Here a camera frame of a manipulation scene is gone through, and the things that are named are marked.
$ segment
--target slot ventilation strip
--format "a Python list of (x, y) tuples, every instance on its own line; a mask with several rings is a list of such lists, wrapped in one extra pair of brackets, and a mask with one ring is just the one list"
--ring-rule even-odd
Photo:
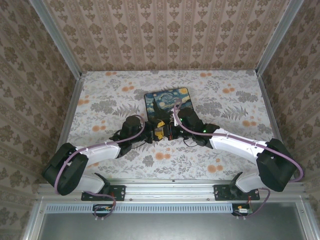
[[(64, 204), (64, 203), (50, 203), (46, 206), (46, 214), (67, 214), (67, 213), (93, 213), (92, 203), (84, 204)], [(128, 214), (201, 214), (201, 213), (232, 213), (231, 203), (130, 203), (123, 204), (117, 203), (114, 213)]]

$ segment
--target black cable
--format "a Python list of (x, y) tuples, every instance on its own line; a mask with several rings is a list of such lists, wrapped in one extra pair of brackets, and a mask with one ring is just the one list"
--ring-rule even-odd
[(137, 149), (137, 148), (140, 148), (142, 145), (146, 144), (147, 142), (145, 141), (144, 143), (140, 144), (139, 146), (136, 146), (134, 148), (131, 148), (131, 149)]
[(188, 139), (188, 138), (184, 138), (184, 139), (183, 139), (183, 142), (184, 142), (184, 144), (187, 145), (189, 148), (193, 148), (193, 147), (195, 147), (195, 146), (198, 146), (198, 144), (196, 144), (196, 145), (194, 145), (194, 146), (188, 145), (188, 144), (186, 143), (186, 139)]

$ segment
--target table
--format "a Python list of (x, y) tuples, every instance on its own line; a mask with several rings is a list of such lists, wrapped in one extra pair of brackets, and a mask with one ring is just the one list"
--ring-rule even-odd
[[(273, 137), (253, 70), (92, 71), (86, 74), (68, 142), (75, 146), (103, 142), (121, 129), (126, 117), (139, 114), (147, 120), (144, 94), (176, 88), (188, 88), (204, 123), (246, 138)], [(165, 139), (90, 165), (85, 174), (100, 173), (108, 179), (231, 180), (253, 166), (227, 151)]]

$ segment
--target wire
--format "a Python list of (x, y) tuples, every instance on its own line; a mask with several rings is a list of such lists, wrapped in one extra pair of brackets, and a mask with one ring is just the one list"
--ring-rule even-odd
[(257, 214), (262, 209), (262, 207), (266, 204), (266, 202), (268, 201), (270, 194), (271, 194), (271, 191), (268, 188), (261, 187), (260, 189), (268, 191), (268, 195), (266, 196), (263, 203), (259, 206), (259, 208), (255, 212), (253, 212), (247, 216), (243, 216), (240, 212), (237, 212), (237, 211), (234, 211), (234, 213), (238, 214), (241, 218), (249, 218), (249, 217), (252, 217), (253, 215)]
[(188, 145), (188, 144), (186, 143), (186, 139), (183, 139), (183, 142), (184, 142), (184, 144), (187, 145), (189, 148), (193, 148), (193, 147), (198, 146), (198, 143), (197, 143), (196, 145), (193, 145), (193, 146)]
[(137, 148), (140, 148), (142, 145), (146, 144), (147, 142), (145, 141), (144, 143), (140, 144), (139, 146), (136, 146), (134, 148), (131, 148), (131, 149), (137, 149)]
[(135, 117), (138, 117), (141, 121), (142, 121), (142, 128), (141, 130), (134, 136), (131, 136), (131, 137), (128, 137), (126, 139), (122, 139), (122, 140), (118, 140), (118, 141), (110, 141), (110, 142), (103, 142), (103, 143), (98, 143), (98, 144), (95, 144), (95, 145), (92, 145), (92, 146), (87, 146), (87, 147), (83, 147), (77, 151), (75, 151), (74, 153), (72, 153), (64, 162), (64, 164), (62, 165), (60, 171), (58, 172), (57, 176), (56, 176), (56, 179), (55, 179), (55, 182), (54, 182), (54, 192), (56, 194), (59, 194), (58, 192), (58, 183), (59, 183), (59, 179), (63, 173), (63, 171), (65, 170), (67, 164), (70, 162), (70, 160), (75, 156), (77, 155), (78, 153), (81, 153), (83, 151), (88, 151), (89, 149), (94, 149), (94, 148), (98, 148), (98, 147), (103, 147), (103, 146), (108, 146), (108, 145), (113, 145), (113, 144), (119, 144), (119, 143), (123, 143), (123, 142), (126, 142), (126, 141), (129, 141), (129, 140), (132, 140), (136, 137), (138, 137), (145, 129), (145, 120), (140, 116), (140, 115), (133, 115)]
[(301, 166), (293, 159), (291, 159), (290, 157), (288, 157), (287, 155), (284, 155), (283, 153), (281, 152), (278, 152), (276, 150), (273, 150), (267, 146), (263, 146), (261, 144), (257, 144), (256, 142), (254, 141), (250, 141), (250, 140), (246, 140), (246, 139), (243, 139), (243, 138), (240, 138), (240, 137), (237, 137), (237, 136), (234, 136), (234, 135), (231, 135), (231, 134), (224, 134), (224, 133), (202, 133), (202, 132), (196, 132), (196, 131), (192, 131), (188, 128), (186, 128), (180, 121), (180, 118), (178, 117), (178, 114), (177, 114), (177, 109), (180, 108), (182, 104), (182, 100), (181, 99), (177, 99), (174, 103), (174, 106), (173, 106), (173, 115), (174, 115), (174, 118), (175, 120), (178, 122), (178, 124), (180, 125), (180, 127), (184, 130), (186, 130), (187, 132), (191, 133), (191, 134), (194, 134), (194, 135), (200, 135), (200, 136), (218, 136), (218, 137), (227, 137), (227, 138), (231, 138), (231, 139), (235, 139), (235, 140), (238, 140), (240, 142), (243, 142), (243, 143), (246, 143), (246, 144), (250, 144), (252, 146), (255, 146), (255, 147), (258, 147), (258, 148), (262, 148), (262, 149), (265, 149), (273, 154), (276, 154), (286, 160), (288, 160), (290, 163), (292, 163), (293, 165), (296, 166), (296, 168), (299, 170), (299, 177), (295, 178), (295, 179), (292, 179), (290, 180), (289, 182), (292, 183), (292, 182), (298, 182), (300, 181), (303, 176), (304, 176), (304, 171), (303, 169), (301, 168)]
[(93, 192), (91, 192), (91, 191), (85, 191), (85, 193), (90, 194), (90, 195), (92, 195), (92, 196), (97, 196), (97, 197), (107, 197), (107, 198), (109, 198), (109, 199), (112, 199), (112, 201), (113, 201), (111, 210), (109, 211), (109, 213), (108, 213), (107, 215), (105, 215), (105, 216), (103, 216), (103, 217), (97, 216), (97, 210), (98, 210), (98, 209), (101, 209), (101, 208), (108, 207), (108, 206), (103, 206), (103, 205), (101, 205), (101, 206), (98, 206), (98, 207), (96, 207), (96, 208), (94, 209), (93, 215), (95, 216), (95, 219), (96, 219), (96, 220), (97, 220), (97, 219), (102, 219), (102, 220), (103, 220), (103, 219), (109, 217), (109, 216), (112, 214), (112, 212), (115, 210), (117, 201), (116, 201), (116, 199), (115, 199), (113, 196), (108, 195), (108, 194), (93, 193)]

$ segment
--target gray panel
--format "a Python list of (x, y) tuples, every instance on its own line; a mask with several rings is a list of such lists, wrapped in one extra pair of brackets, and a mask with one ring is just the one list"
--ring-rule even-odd
[(295, 203), (268, 203), (252, 218), (229, 213), (46, 214), (39, 240), (305, 240)]

